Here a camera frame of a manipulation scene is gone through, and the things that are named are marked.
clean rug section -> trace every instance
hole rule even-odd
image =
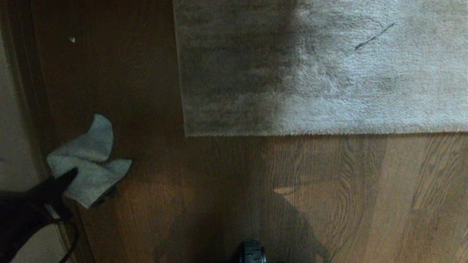
[[[174,0],[187,136],[468,131],[465,0]]]

rug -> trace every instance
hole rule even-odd
[[[174,0],[187,136],[468,131],[465,0]]]

wood grain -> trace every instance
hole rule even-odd
[[[33,6],[60,142],[98,112],[135,160],[80,209],[96,262],[467,261],[467,134],[185,138],[170,0]]]

